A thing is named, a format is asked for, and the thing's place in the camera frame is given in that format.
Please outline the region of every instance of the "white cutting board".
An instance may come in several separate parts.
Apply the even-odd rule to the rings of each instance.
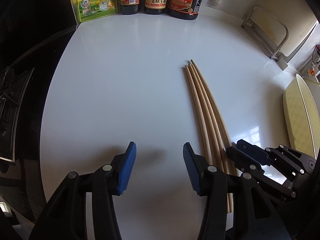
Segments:
[[[281,49],[285,56],[298,47],[317,22],[305,0],[257,0],[256,4],[263,6],[287,26],[289,38]],[[261,9],[256,8],[251,19],[276,45],[285,37],[285,28]]]

